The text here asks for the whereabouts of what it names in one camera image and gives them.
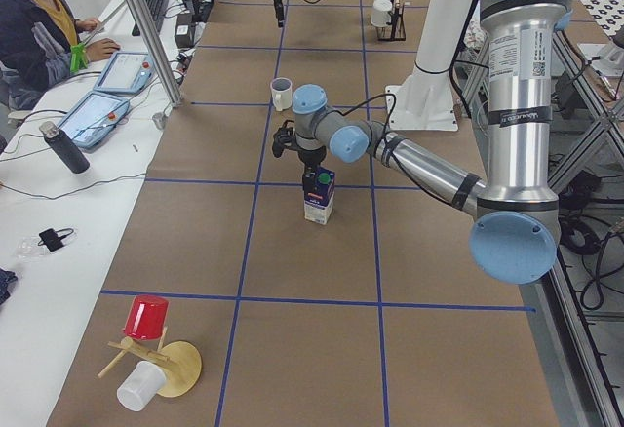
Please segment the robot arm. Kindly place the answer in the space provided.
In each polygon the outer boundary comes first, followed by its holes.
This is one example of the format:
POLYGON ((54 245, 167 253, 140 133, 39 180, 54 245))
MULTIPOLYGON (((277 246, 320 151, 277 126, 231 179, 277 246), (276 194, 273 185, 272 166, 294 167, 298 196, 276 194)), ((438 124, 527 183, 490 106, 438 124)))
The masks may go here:
POLYGON ((295 143, 302 159, 329 151, 344 162, 370 155, 473 220, 469 248, 491 277, 533 282, 555 264, 559 199, 548 183, 553 36, 569 0, 430 0, 412 74, 386 93, 386 122, 348 121, 325 90, 293 94, 295 143), (442 94, 471 18, 486 33, 487 173, 475 175, 406 137, 439 130, 451 117, 442 94))

